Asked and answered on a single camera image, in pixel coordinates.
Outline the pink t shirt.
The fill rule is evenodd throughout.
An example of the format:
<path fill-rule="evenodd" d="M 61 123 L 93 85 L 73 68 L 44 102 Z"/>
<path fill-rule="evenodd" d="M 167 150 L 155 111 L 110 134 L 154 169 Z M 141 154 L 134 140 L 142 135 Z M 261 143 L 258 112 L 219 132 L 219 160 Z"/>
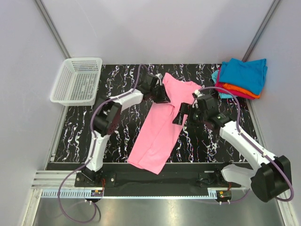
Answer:
<path fill-rule="evenodd" d="M 171 102 L 152 104 L 127 160 L 154 174 L 163 169 L 183 129 L 183 124 L 173 124 L 181 103 L 192 104 L 192 93 L 201 88 L 193 81 L 179 81 L 169 73 L 165 73 L 163 84 Z"/>

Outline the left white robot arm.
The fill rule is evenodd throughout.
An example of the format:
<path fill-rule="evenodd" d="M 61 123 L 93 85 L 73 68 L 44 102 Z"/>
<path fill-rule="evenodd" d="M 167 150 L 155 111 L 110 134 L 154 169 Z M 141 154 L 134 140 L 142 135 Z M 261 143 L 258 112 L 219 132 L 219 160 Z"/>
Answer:
<path fill-rule="evenodd" d="M 153 102 L 170 103 L 164 84 L 158 84 L 147 89 L 139 86 L 115 97 L 100 98 L 91 121 L 92 133 L 88 158 L 77 174 L 76 182 L 83 185 L 97 186 L 103 181 L 103 158 L 110 136 L 118 126 L 121 113 L 133 105 L 140 104 L 144 100 L 152 99 Z"/>

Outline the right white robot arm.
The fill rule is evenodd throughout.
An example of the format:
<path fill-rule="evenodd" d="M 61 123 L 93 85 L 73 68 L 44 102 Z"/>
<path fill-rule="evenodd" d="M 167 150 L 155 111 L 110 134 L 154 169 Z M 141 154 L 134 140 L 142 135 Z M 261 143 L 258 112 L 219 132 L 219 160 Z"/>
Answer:
<path fill-rule="evenodd" d="M 252 137 L 250 137 L 231 115 L 219 112 L 217 107 L 201 107 L 200 104 L 181 103 L 173 124 L 198 127 L 202 124 L 219 131 L 222 139 L 230 143 L 251 168 L 242 168 L 233 163 L 225 163 L 216 170 L 214 182 L 218 186 L 235 183 L 251 189 L 263 202 L 272 199 L 284 201 L 279 195 L 290 191 L 290 201 L 294 197 L 291 164 L 285 156 L 277 157 Z"/>

